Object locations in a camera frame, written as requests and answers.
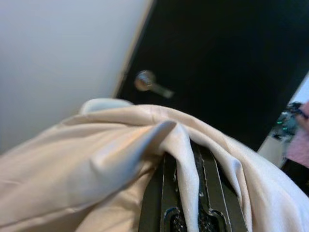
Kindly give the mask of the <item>pink cloth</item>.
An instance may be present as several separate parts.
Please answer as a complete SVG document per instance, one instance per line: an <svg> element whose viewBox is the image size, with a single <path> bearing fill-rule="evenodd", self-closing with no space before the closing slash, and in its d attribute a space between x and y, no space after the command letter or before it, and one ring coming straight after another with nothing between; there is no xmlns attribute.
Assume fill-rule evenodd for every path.
<svg viewBox="0 0 309 232"><path fill-rule="evenodd" d="M288 146L286 157L309 169L309 101L300 107L300 110L308 116L296 116L298 130Z"/></svg>

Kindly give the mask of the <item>green and black clutter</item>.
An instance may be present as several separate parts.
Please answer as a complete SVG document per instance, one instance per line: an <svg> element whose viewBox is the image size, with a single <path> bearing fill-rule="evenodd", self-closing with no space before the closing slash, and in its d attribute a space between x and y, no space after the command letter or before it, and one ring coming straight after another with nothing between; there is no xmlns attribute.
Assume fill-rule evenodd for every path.
<svg viewBox="0 0 309 232"><path fill-rule="evenodd" d="M290 140L294 137L298 129L295 117L297 114L301 114L301 106L302 103L297 101L287 104L271 130L272 137L278 140Z"/></svg>

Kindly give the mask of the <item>black door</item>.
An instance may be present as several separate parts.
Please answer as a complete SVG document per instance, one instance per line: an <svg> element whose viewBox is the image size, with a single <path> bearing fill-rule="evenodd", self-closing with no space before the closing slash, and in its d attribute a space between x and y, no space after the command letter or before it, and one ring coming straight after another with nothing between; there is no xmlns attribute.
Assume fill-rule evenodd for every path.
<svg viewBox="0 0 309 232"><path fill-rule="evenodd" d="M190 114L258 150L309 72L309 0L150 0L117 92ZM174 92L138 91L138 72Z"/></svg>

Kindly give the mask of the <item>plain cream white pillow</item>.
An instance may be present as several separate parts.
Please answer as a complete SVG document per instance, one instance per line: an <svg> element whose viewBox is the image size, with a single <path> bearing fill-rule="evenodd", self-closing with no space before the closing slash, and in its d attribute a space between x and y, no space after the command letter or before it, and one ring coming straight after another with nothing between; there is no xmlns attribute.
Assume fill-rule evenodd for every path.
<svg viewBox="0 0 309 232"><path fill-rule="evenodd" d="M0 232L137 232L163 154L176 160L187 231L198 232L192 142L218 160L249 232L309 232L309 198L285 173L205 122L158 105L82 112L0 155Z"/></svg>

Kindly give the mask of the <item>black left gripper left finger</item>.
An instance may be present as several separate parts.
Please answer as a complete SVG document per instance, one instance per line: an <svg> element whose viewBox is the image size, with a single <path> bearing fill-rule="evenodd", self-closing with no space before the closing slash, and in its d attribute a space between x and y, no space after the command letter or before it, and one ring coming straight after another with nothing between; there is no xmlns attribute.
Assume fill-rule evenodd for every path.
<svg viewBox="0 0 309 232"><path fill-rule="evenodd" d="M166 153L144 192L139 232L187 232L176 159Z"/></svg>

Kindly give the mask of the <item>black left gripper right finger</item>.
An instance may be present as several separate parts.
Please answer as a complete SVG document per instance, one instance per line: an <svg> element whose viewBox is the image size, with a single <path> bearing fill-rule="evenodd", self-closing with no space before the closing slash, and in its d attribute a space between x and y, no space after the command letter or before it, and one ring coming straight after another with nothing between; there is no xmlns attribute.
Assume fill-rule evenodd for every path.
<svg viewBox="0 0 309 232"><path fill-rule="evenodd" d="M199 176L199 232L248 232L238 197L213 153L191 142Z"/></svg>

